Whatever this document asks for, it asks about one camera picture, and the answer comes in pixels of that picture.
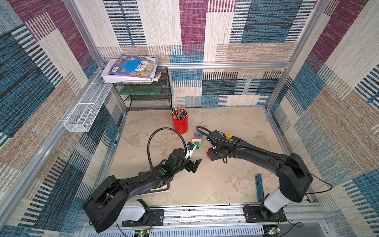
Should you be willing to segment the light blue lego brick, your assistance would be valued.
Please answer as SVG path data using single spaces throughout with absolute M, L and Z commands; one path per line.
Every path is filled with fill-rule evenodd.
M 203 137 L 203 134 L 201 134 L 199 132 L 194 132 L 194 136 L 199 136 L 201 138 L 201 137 Z

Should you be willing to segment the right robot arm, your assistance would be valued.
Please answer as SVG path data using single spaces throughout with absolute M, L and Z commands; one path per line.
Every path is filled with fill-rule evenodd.
M 268 194 L 260 204 L 261 215 L 273 216 L 288 203 L 303 201 L 313 177 L 299 155 L 273 153 L 235 136 L 227 138 L 216 130 L 206 138 L 212 145 L 208 150 L 211 160 L 245 160 L 267 169 L 279 178 L 279 187 Z

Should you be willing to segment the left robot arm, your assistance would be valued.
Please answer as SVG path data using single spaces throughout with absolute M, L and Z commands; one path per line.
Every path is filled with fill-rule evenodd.
M 86 199 L 83 209 L 89 224 L 101 233 L 117 221 L 125 203 L 132 197 L 170 183 L 174 176 L 183 171 L 195 173 L 201 160 L 190 160 L 196 145 L 188 143 L 186 149 L 175 149 L 168 159 L 162 160 L 152 171 L 132 178 L 116 179 L 109 176 Z

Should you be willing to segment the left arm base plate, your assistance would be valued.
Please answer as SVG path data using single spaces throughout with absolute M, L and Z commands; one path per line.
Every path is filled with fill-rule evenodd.
M 151 209 L 146 211 L 145 214 L 137 221 L 123 221 L 122 227 L 150 227 L 162 226 L 164 219 L 163 209 Z

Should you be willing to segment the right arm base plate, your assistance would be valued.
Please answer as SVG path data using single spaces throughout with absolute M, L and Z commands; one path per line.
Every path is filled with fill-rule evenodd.
M 243 207 L 243 214 L 247 223 L 261 223 L 261 222 L 286 222 L 287 218 L 283 209 L 273 213 L 266 209 L 264 206 L 250 206 Z

